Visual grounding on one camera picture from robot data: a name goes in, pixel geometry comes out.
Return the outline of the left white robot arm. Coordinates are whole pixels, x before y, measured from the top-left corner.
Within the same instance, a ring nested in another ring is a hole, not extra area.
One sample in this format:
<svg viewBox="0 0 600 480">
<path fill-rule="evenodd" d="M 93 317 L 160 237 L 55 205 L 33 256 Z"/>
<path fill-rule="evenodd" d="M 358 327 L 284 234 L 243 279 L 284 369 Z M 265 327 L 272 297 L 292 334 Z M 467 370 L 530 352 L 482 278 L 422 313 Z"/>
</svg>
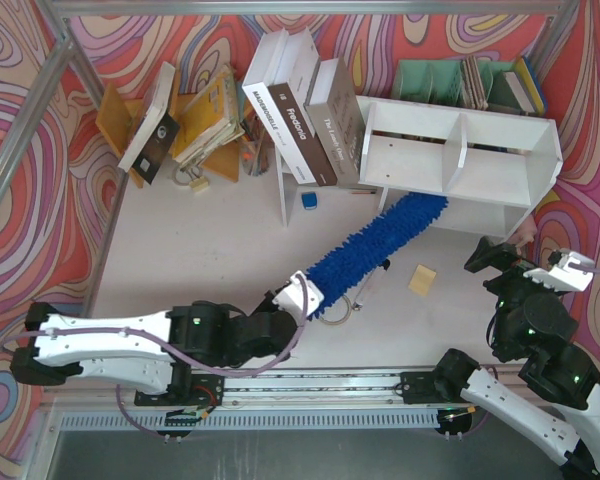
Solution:
<svg viewBox="0 0 600 480">
<path fill-rule="evenodd" d="M 15 349 L 15 380 L 58 386 L 70 377 L 133 387 L 152 402 L 187 404 L 197 394 L 194 369 L 237 369 L 254 358 L 287 359 L 295 318 L 265 300 L 252 314 L 199 300 L 139 317 L 87 319 L 33 303 L 28 339 Z"/>
</svg>

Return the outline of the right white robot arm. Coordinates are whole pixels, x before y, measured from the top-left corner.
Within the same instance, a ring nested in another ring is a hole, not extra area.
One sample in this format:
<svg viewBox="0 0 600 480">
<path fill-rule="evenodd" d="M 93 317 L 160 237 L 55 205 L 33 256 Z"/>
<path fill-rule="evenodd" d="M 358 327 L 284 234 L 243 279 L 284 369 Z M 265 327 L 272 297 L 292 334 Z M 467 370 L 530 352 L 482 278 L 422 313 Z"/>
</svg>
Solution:
<svg viewBox="0 0 600 480">
<path fill-rule="evenodd" d="M 586 290 L 599 270 L 592 259 L 568 249 L 553 251 L 549 265 L 543 269 L 513 245 L 482 237 L 464 268 L 499 271 L 483 284 L 497 298 L 489 346 L 503 363 L 523 361 L 519 378 L 559 414 L 514 393 L 458 349 L 449 349 L 434 368 L 434 386 L 444 399 L 479 406 L 526 437 L 564 478 L 600 479 L 600 370 L 574 344 L 578 323 L 561 300 Z"/>
</svg>

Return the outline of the blue microfiber duster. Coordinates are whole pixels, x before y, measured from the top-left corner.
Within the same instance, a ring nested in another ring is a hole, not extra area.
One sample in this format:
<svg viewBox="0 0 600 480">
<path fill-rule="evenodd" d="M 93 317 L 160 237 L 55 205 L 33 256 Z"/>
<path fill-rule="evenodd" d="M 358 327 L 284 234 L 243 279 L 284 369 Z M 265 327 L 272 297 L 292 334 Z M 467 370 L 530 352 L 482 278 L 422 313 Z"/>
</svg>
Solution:
<svg viewBox="0 0 600 480">
<path fill-rule="evenodd" d="M 350 288 L 424 232 L 447 206 L 444 196 L 408 193 L 309 267 L 307 278 L 323 294 L 313 315 L 322 315 Z"/>
</svg>

